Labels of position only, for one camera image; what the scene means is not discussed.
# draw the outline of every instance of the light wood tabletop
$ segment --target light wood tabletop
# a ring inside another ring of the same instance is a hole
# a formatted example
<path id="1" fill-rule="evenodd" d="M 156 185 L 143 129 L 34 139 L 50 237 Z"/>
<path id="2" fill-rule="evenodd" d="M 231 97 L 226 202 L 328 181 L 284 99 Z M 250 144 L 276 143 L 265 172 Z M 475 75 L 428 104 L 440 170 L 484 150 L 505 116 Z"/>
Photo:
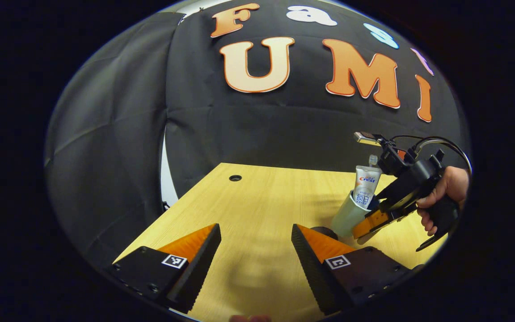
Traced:
<path id="1" fill-rule="evenodd" d="M 230 181 L 231 175 L 240 175 L 241 181 Z M 376 193 L 394 179 L 382 175 Z M 227 322 L 233 314 L 269 314 L 274 322 L 317 321 L 325 316 L 291 242 L 292 225 L 329 227 L 354 185 L 354 173 L 221 163 L 116 261 L 137 247 L 158 249 L 218 223 L 221 244 L 188 316 L 204 322 Z M 420 221 L 413 212 L 366 241 L 339 240 L 356 249 L 376 247 L 412 269 L 431 258 L 446 240 L 444 236 L 415 252 L 429 238 Z"/>

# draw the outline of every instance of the human hand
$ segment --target human hand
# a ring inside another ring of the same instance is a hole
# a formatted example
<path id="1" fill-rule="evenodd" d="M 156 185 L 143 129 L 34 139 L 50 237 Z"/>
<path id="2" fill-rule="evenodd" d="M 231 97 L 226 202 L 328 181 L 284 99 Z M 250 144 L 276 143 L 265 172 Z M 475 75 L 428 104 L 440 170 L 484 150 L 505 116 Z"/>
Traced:
<path id="1" fill-rule="evenodd" d="M 438 181 L 436 187 L 431 194 L 423 199 L 417 200 L 417 213 L 422 217 L 421 224 L 428 232 L 428 236 L 433 236 L 437 232 L 437 226 L 431 220 L 431 215 L 425 210 L 431 207 L 443 196 L 448 195 L 450 199 L 458 203 L 460 210 L 464 206 L 466 200 L 466 191 L 468 190 L 468 173 L 464 169 L 456 167 L 446 167 L 444 175 Z"/>
<path id="2" fill-rule="evenodd" d="M 243 315 L 232 315 L 229 322 L 271 322 L 271 317 L 268 315 L 253 315 L 246 318 Z"/>

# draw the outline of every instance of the toothpaste tube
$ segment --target toothpaste tube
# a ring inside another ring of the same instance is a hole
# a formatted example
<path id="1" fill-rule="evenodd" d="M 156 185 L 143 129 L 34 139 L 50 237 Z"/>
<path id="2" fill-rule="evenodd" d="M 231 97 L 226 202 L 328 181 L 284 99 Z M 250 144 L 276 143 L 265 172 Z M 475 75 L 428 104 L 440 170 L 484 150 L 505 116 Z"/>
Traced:
<path id="1" fill-rule="evenodd" d="M 353 201 L 362 208 L 367 208 L 375 195 L 376 186 L 379 183 L 380 175 L 383 172 L 379 168 L 356 167 L 355 190 L 353 190 Z"/>

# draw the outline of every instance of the toothpaste cap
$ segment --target toothpaste cap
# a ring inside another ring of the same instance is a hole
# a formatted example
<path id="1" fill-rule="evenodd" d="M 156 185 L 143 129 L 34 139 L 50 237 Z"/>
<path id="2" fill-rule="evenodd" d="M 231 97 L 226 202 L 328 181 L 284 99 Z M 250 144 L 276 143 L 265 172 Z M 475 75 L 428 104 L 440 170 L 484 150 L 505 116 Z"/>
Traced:
<path id="1" fill-rule="evenodd" d="M 369 165 L 370 165 L 371 167 L 372 167 L 372 166 L 374 166 L 374 165 L 376 165 L 376 163 L 378 162 L 378 160 L 379 160 L 379 157 L 378 157 L 378 156 L 376 156 L 376 155 L 374 155 L 374 154 L 372 154 L 372 155 L 370 155 L 370 157 L 368 157 L 368 163 L 369 163 Z"/>

